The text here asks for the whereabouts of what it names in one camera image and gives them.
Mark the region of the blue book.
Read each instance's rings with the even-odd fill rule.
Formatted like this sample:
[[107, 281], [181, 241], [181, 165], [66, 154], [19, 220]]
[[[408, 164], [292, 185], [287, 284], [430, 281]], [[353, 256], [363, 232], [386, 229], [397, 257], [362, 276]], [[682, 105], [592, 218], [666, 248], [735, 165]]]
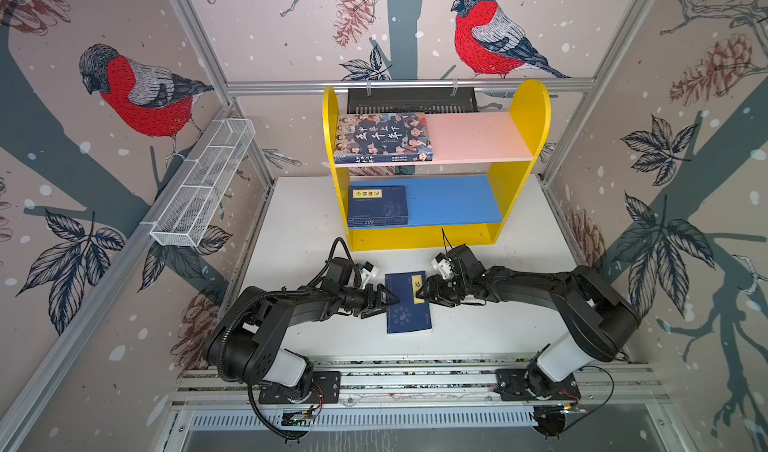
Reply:
[[352, 186], [347, 223], [350, 228], [404, 226], [409, 222], [404, 186]]
[[386, 288], [399, 299], [387, 310], [387, 333], [402, 335], [432, 331], [430, 305], [416, 297], [426, 280], [424, 271], [385, 276]]

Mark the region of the colourful illustrated thick book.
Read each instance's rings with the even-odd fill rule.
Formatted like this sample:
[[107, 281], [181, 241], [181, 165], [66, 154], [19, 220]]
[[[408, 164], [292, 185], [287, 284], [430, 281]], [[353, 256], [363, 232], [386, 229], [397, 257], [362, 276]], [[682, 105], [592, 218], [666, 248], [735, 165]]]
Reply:
[[342, 115], [332, 135], [336, 164], [429, 162], [427, 117], [422, 113]]

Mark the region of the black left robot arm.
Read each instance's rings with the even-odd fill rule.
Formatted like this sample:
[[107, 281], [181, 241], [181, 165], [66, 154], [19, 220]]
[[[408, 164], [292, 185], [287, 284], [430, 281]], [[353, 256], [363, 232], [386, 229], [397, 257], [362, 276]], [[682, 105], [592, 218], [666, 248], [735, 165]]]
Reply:
[[290, 327], [335, 315], [366, 319], [400, 303], [384, 285], [363, 279], [372, 270], [370, 263], [355, 263], [344, 239], [336, 238], [308, 284], [273, 291], [250, 286], [241, 292], [204, 343], [202, 358], [226, 382], [297, 387], [311, 362], [282, 347]]

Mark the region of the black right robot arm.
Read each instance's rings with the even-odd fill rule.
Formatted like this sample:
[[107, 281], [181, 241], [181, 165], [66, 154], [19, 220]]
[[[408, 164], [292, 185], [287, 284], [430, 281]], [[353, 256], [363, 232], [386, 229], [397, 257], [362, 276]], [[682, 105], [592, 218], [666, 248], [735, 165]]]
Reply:
[[578, 369], [613, 361], [641, 323], [636, 308], [588, 266], [558, 273], [487, 268], [466, 245], [438, 254], [432, 266], [437, 273], [415, 293], [418, 299], [449, 308], [468, 297], [482, 305], [524, 303], [558, 312], [565, 324], [566, 332], [537, 352], [523, 378], [500, 393], [547, 399]]

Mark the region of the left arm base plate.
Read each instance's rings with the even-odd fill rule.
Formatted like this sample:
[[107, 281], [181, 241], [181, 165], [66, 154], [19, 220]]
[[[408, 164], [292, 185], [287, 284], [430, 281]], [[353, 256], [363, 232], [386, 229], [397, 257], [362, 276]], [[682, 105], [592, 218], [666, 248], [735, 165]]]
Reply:
[[268, 382], [260, 389], [260, 405], [336, 404], [339, 401], [341, 373], [313, 371], [305, 373], [295, 386]]

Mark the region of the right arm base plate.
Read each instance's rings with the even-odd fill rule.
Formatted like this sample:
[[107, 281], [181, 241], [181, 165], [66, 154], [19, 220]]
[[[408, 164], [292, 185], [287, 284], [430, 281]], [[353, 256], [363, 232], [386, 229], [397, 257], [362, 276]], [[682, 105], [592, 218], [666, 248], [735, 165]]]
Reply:
[[504, 402], [548, 401], [580, 402], [581, 393], [573, 375], [555, 382], [545, 374], [522, 368], [497, 369], [493, 389]]

